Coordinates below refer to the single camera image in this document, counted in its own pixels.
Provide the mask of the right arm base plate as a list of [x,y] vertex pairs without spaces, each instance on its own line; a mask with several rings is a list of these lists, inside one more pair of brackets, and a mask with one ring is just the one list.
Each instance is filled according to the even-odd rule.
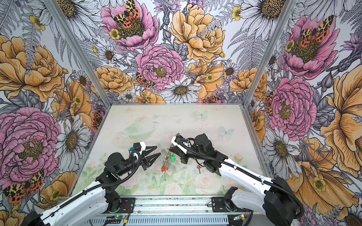
[[224,197],[211,197],[211,208],[213,212],[236,212],[238,207],[231,200]]

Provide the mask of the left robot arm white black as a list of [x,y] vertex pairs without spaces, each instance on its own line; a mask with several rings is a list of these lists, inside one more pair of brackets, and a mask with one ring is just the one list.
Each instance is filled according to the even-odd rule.
[[149,168],[160,153],[156,146],[135,143],[125,159],[121,153],[112,153],[104,163],[103,172],[89,186],[63,203],[25,216],[23,226],[79,226],[98,214],[116,212],[122,206],[116,188],[128,181],[139,168]]

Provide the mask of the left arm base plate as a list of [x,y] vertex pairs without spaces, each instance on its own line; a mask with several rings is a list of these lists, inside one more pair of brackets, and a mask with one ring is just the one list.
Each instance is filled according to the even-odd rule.
[[133,213],[135,207],[136,198],[133,197],[121,197],[112,200],[108,204],[108,208],[105,213],[109,214],[121,214],[121,213]]

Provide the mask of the metal key organizer plate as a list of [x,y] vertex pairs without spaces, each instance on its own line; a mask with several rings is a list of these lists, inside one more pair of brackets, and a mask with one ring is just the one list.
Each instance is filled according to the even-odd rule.
[[164,157],[164,159],[163,159],[163,161],[162,161],[162,166],[161,166],[161,168],[163,167],[163,165],[165,165],[165,166],[168,168],[168,170],[169,170],[171,163],[173,163],[173,162],[171,162],[171,160],[170,160],[170,157],[171,157],[171,156],[174,156],[174,155],[173,155],[173,152],[171,152],[171,151],[168,149],[167,152],[166,152],[166,155],[165,155],[165,157]]

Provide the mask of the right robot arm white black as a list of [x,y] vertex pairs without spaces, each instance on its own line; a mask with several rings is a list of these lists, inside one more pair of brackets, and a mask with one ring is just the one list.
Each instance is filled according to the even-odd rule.
[[286,180],[254,173],[234,162],[227,155],[214,149],[206,134],[184,138],[177,134],[172,138],[169,150],[178,155],[183,164],[190,159],[202,160],[209,172],[230,179],[248,192],[232,186],[223,197],[213,197],[214,212],[254,212],[265,215],[276,226],[290,226],[303,217],[305,208],[294,195]]

